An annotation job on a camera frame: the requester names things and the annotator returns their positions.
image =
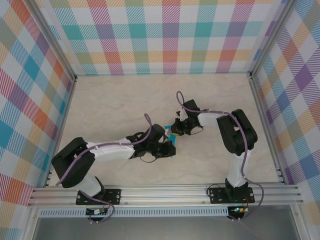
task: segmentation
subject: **gray floor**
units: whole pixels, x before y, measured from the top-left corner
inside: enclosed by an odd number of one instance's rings
[[[201,109],[228,112],[243,109],[258,134],[247,176],[260,183],[278,181],[244,73],[81,76],[60,149],[76,137],[101,143],[146,131],[148,123],[144,113],[150,115],[153,123],[171,125],[180,109],[177,91],[182,91],[186,101],[194,99]],[[152,164],[139,158],[101,162],[94,164],[89,173],[105,185],[223,183],[229,172],[230,158],[218,128],[205,128],[196,135],[177,137],[173,157],[161,158]],[[50,185],[57,181],[53,173]]]
[[[101,224],[86,218],[41,218],[33,240],[298,240],[289,206],[262,206],[251,218],[114,217]]]

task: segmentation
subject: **checkered pattern backdrop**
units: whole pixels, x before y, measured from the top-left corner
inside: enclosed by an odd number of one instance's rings
[[[320,0],[300,0],[256,84],[291,184],[320,236]]]
[[[287,1],[288,0],[281,0],[281,3],[279,5],[278,9],[276,10],[275,15],[273,16],[272,21],[271,21],[267,31],[265,32],[265,35],[263,36],[263,39],[259,45],[259,48],[254,55],[253,61],[251,62],[251,65],[248,70],[249,72],[251,72],[253,70],[254,66],[256,65],[258,57],[260,56],[262,49],[265,47],[265,45],[269,39],[269,36],[276,25],[277,20],[279,19],[282,11],[284,10],[284,7],[285,7]]]
[[[70,63],[99,75],[247,72],[280,0],[49,0],[76,59],[41,1]]]
[[[0,0],[0,240],[44,180],[72,82],[23,0]]]

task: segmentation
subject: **wire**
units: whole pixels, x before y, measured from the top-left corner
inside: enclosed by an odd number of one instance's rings
[[[199,128],[199,129],[202,129],[202,130],[197,131],[197,132],[195,132],[195,133],[191,133],[190,135],[196,135],[196,134],[198,134],[198,133],[201,133],[201,132],[204,130],[204,128],[203,128],[202,126],[198,126],[198,128]]]
[[[156,157],[156,158],[155,158],[154,160],[152,160],[152,161],[145,161],[145,160],[142,160],[142,158],[140,157],[140,160],[141,160],[142,162],[146,163],[146,164],[151,164],[151,163],[155,162],[157,159],[158,159],[158,158]]]
[[[103,209],[104,212],[106,212],[106,211],[105,211],[105,204],[103,204],[102,209]]]
[[[210,195],[209,195],[209,193],[208,193],[208,191],[209,191],[209,189],[213,186],[213,185],[217,185],[219,188],[221,188],[220,187],[220,185],[219,184],[216,184],[216,183],[214,183],[214,184],[212,184],[212,185],[210,185],[207,189],[206,189],[206,194],[208,195],[208,197],[210,197]]]
[[[246,195],[243,195],[243,197],[244,197],[245,200],[246,200],[246,208],[249,209],[249,199],[247,198]]]
[[[151,128],[152,128],[152,122],[151,119],[149,117],[148,114],[144,114],[145,119],[147,120],[147,122],[149,123],[149,130],[147,132],[147,134],[144,136],[144,138],[142,138],[141,140],[135,141],[135,142],[105,142],[105,143],[101,143],[95,146],[91,146],[87,149],[85,149],[84,151],[82,151],[73,161],[72,163],[69,165],[69,167],[67,168],[67,170],[65,171],[65,173],[63,174],[63,176],[60,178],[60,180],[55,184],[56,186],[59,186],[64,180],[65,178],[68,176],[69,172],[71,171],[71,169],[74,167],[74,165],[76,164],[77,161],[79,161],[79,159],[87,152],[89,152],[90,150],[93,150],[95,148],[101,148],[104,146],[111,146],[111,145],[120,145],[120,146],[131,146],[131,145],[136,145],[139,143],[142,143],[144,140],[146,140],[150,133],[151,133]]]
[[[215,111],[215,110],[204,110],[204,111],[198,111],[198,110],[191,110],[191,109],[188,109],[186,108],[183,103],[181,103],[180,99],[179,99],[179,95],[181,95],[182,97],[182,100],[184,101],[185,98],[184,98],[184,95],[182,94],[181,91],[177,91],[176,92],[176,99],[178,101],[178,103],[181,105],[181,107],[188,111],[188,112],[191,112],[191,113],[198,113],[198,114],[201,114],[201,113],[210,113],[210,114],[223,114],[223,115],[228,115],[230,116],[234,121],[235,121],[235,124],[238,126],[239,130],[240,130],[240,133],[242,135],[242,138],[243,138],[243,141],[244,141],[244,156],[243,156],[243,161],[242,161],[242,165],[241,165],[241,175],[243,176],[243,178],[250,184],[254,184],[254,185],[257,185],[258,187],[261,188],[261,199],[258,203],[258,205],[256,206],[256,208],[247,216],[244,216],[242,219],[245,219],[245,218],[249,218],[250,216],[252,216],[254,213],[257,212],[257,210],[259,209],[259,207],[261,206],[263,200],[264,200],[264,197],[265,197],[265,190],[264,188],[262,187],[261,184],[257,183],[257,182],[254,182],[254,181],[251,181],[250,179],[248,179],[244,173],[244,168],[245,168],[245,163],[246,163],[246,160],[247,160],[247,156],[248,156],[248,142],[247,142],[247,138],[246,138],[246,135],[245,135],[245,132],[243,130],[243,128],[241,127],[239,121],[237,120],[237,118],[235,116],[233,116],[230,112],[227,112],[227,111]]]

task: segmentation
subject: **cable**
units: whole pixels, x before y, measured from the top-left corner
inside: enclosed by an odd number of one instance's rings
[[[249,209],[249,199],[247,198],[246,195],[243,195],[243,197],[244,197],[245,200],[246,200],[246,207],[245,207],[245,208]]]
[[[152,128],[152,122],[151,122],[151,119],[149,117],[148,114],[144,114],[144,117],[145,119],[147,120],[147,122],[149,123],[149,130],[147,132],[147,134],[144,136],[144,138],[142,138],[141,140],[139,141],[135,141],[135,142],[105,142],[105,143],[101,143],[101,144],[98,144],[98,145],[95,145],[95,146],[91,146],[89,148],[87,148],[86,150],[82,151],[74,160],[73,162],[69,165],[69,167],[67,168],[67,170],[65,171],[65,173],[63,174],[63,176],[60,178],[60,180],[55,184],[56,186],[60,185],[64,180],[65,178],[68,176],[68,173],[71,171],[71,169],[74,167],[74,165],[76,164],[76,162],[87,152],[89,152],[90,150],[93,150],[95,148],[100,148],[100,147],[104,147],[104,146],[110,146],[110,145],[120,145],[120,146],[131,146],[131,145],[136,145],[136,144],[139,144],[139,143],[142,143],[144,140],[146,140],[150,133],[151,133],[151,128]]]
[[[95,202],[108,205],[108,206],[109,206],[108,209],[109,209],[110,207],[112,207],[112,212],[110,213],[110,215],[104,217],[104,218],[103,218],[102,220],[100,220],[100,221],[93,221],[93,220],[91,219],[91,216],[92,216],[92,215],[90,215],[90,216],[89,216],[89,220],[91,221],[91,223],[92,223],[92,222],[95,222],[96,224],[98,224],[98,223],[103,223],[103,222],[107,221],[108,219],[110,219],[113,214],[115,214],[115,212],[116,212],[115,206],[114,206],[113,204],[111,204],[110,202],[96,199],[96,198],[94,198],[94,197],[92,197],[92,196],[89,196],[88,194],[86,194],[86,193],[83,192],[83,191],[80,191],[80,192],[81,192],[84,196],[86,196],[88,199],[90,199],[90,200],[93,200],[93,201],[95,201]]]
[[[208,195],[208,197],[210,197],[210,195],[209,195],[208,191],[209,191],[209,189],[210,189],[213,185],[217,185],[219,188],[221,188],[219,184],[216,184],[216,183],[211,184],[211,185],[206,189],[206,191],[205,191],[205,192],[206,192],[206,194]]]
[[[103,209],[104,212],[108,211],[109,208],[110,208],[110,205],[109,205],[108,208],[105,210],[105,204],[103,204],[102,209]]]
[[[199,129],[202,129],[202,130],[197,131],[197,132],[195,132],[195,133],[191,133],[190,135],[196,135],[196,134],[198,134],[198,133],[201,133],[201,132],[204,130],[204,128],[201,127],[201,126],[198,126],[198,128],[199,128]]]
[[[264,200],[264,197],[265,197],[265,190],[264,188],[261,186],[261,184],[257,183],[257,182],[254,182],[254,181],[251,181],[250,179],[248,179],[246,176],[245,176],[245,173],[244,173],[244,168],[245,168],[245,163],[246,163],[246,160],[247,160],[247,155],[248,155],[248,143],[247,143],[247,138],[246,138],[246,135],[245,135],[245,132],[244,130],[242,129],[239,121],[237,120],[237,118],[235,116],[233,116],[230,112],[227,112],[227,111],[215,111],[215,110],[205,110],[205,111],[198,111],[198,110],[191,110],[191,109],[188,109],[186,108],[183,103],[181,103],[180,99],[179,99],[179,95],[181,95],[182,97],[182,100],[183,102],[185,101],[185,98],[184,98],[184,95],[182,94],[181,91],[177,91],[176,92],[176,99],[178,101],[178,103],[181,105],[181,107],[188,111],[188,112],[191,112],[191,113],[198,113],[198,114],[201,114],[201,113],[210,113],[210,114],[223,114],[223,115],[228,115],[230,116],[236,123],[236,125],[238,126],[239,130],[240,130],[240,133],[242,135],[242,138],[243,138],[243,141],[244,141],[244,156],[243,156],[243,161],[242,161],[242,165],[241,165],[241,175],[243,176],[243,178],[250,184],[254,184],[254,185],[257,185],[258,187],[261,188],[261,199],[260,199],[260,202],[258,203],[258,205],[256,206],[256,208],[247,216],[244,216],[242,219],[245,219],[245,218],[249,218],[250,216],[253,215],[253,213],[257,212],[257,209],[259,209],[259,207],[261,206],[263,200]]]
[[[154,160],[152,160],[152,161],[145,161],[145,160],[142,160],[142,158],[140,157],[140,160],[141,160],[142,162],[146,163],[146,164],[151,164],[151,163],[155,162],[157,159],[158,159],[158,158],[156,157],[156,158],[155,158]]]

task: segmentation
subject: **aluminum rail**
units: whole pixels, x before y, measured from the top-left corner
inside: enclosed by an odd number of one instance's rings
[[[209,185],[154,185],[154,186],[105,186],[121,189],[121,207],[195,207],[195,206],[236,206],[239,204],[210,204],[206,195]],[[263,205],[302,204],[303,199],[296,185],[282,183],[262,183],[264,188]],[[255,196],[255,206],[261,199],[261,189],[250,185]],[[76,205],[77,190],[74,188],[45,187],[35,188],[29,206],[33,208],[83,208]]]
[[[265,63],[268,54],[270,53],[271,49],[273,48],[275,42],[278,40],[278,37],[280,36],[282,30],[284,29],[286,23],[289,20],[289,17],[291,16],[291,13],[295,9],[296,5],[298,4],[299,0],[287,0],[282,13],[280,14],[279,19],[275,23],[275,26],[273,27],[273,30],[271,31],[271,34],[262,49],[260,55],[258,56],[256,60],[256,64],[252,69],[252,75],[255,77],[263,64]]]
[[[70,79],[74,82],[76,81],[77,74],[71,67],[64,51],[59,45],[58,40],[56,39],[54,33],[52,32],[49,24],[47,23],[45,17],[43,16],[39,6],[35,2],[35,0],[24,0],[23,1],[32,14],[32,17],[35,19],[36,23],[38,24],[41,32],[45,36],[46,40],[48,41],[50,47],[54,51],[55,55],[57,56],[58,60],[60,61],[63,69],[65,70],[66,74]]]

